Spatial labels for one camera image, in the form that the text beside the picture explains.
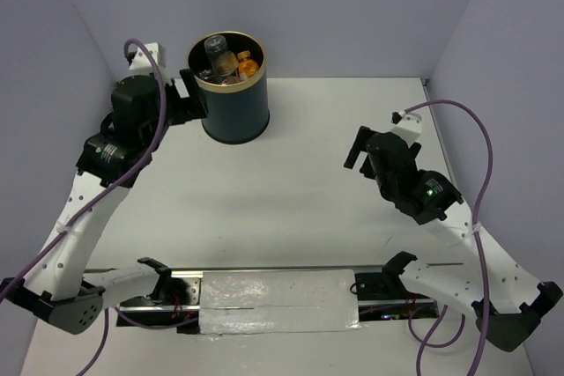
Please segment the orange bottle with white label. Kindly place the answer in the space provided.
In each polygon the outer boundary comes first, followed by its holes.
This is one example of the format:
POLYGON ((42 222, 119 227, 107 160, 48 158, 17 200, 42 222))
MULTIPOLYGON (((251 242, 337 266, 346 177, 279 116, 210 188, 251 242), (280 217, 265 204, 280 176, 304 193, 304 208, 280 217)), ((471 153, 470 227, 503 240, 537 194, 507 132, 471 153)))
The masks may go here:
POLYGON ((234 85, 240 83, 241 80, 237 76, 228 76, 222 79, 222 85, 234 85))

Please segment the large orange milk tea bottle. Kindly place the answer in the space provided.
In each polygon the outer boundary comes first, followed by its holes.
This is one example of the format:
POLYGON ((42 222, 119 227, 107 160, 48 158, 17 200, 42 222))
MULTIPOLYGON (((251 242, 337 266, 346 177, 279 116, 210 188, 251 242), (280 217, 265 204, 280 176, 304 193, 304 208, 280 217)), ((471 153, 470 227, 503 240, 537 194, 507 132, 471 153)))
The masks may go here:
POLYGON ((221 81, 238 77, 238 60, 232 53, 221 55, 216 64, 217 73, 221 81))

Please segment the clear crushed bottle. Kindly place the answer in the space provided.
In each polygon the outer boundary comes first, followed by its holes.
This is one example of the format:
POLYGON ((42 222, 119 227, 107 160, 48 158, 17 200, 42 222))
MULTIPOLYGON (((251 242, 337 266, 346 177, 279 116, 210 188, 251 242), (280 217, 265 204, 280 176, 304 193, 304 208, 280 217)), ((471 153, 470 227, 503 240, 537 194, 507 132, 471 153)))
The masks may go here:
POLYGON ((207 54, 207 57, 210 61, 212 70, 215 73, 216 79, 217 79, 218 83, 221 84, 221 80, 219 79, 219 76, 218 76, 218 73, 217 73, 216 62, 217 62, 218 58, 225 53, 232 53, 233 54, 233 52, 228 48, 226 38, 222 34, 214 34, 214 35, 208 37, 204 41, 204 50, 205 50, 205 53, 207 54))

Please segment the small orange juice bottle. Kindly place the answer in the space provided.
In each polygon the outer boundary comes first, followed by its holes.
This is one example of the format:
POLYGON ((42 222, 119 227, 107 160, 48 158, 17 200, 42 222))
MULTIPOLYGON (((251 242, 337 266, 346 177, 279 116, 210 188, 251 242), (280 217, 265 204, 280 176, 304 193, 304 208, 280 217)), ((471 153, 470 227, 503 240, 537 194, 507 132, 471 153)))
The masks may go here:
POLYGON ((249 50, 241 51, 237 59, 239 61, 238 73, 242 81, 250 79, 259 71, 260 66, 253 59, 249 50))

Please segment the clear bottle blue cap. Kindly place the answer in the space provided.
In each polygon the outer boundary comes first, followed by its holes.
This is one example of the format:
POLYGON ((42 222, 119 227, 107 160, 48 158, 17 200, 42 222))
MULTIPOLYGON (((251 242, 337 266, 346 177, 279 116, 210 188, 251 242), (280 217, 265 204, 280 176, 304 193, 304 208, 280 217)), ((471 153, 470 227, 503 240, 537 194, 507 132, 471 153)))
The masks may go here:
POLYGON ((215 73, 212 69, 204 69, 197 73, 197 77, 206 83, 214 83, 216 80, 215 73))

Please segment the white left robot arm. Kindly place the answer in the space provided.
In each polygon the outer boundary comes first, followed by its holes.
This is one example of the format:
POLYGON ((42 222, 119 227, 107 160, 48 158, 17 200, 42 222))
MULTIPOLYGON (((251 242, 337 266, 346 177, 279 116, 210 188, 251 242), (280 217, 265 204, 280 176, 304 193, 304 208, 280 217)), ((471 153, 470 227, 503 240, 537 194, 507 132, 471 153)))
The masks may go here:
POLYGON ((64 332, 83 333, 100 313, 134 298, 180 309, 192 290, 171 269, 144 257, 129 268, 88 273, 85 268, 110 218, 152 160, 169 127, 207 115, 193 72, 181 70, 188 95, 154 75, 120 81, 112 109, 86 139, 63 211, 40 260, 23 276, 6 278, 2 295, 64 332))

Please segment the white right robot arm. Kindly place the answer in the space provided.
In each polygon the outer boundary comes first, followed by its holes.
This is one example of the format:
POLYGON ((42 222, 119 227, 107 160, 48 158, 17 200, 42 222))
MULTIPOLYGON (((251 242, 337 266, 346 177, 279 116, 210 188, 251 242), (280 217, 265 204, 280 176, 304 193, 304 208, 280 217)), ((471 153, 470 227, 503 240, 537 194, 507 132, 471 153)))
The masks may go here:
POLYGON ((417 167, 420 149, 393 131, 360 127, 344 166, 353 168, 366 153, 360 173, 376 181, 383 199, 433 234, 478 281, 450 276, 402 251, 382 267, 383 288, 394 298, 418 293, 473 316, 490 344, 511 352, 557 305, 562 289, 531 275, 484 227, 473 225, 471 207, 450 180, 417 167))

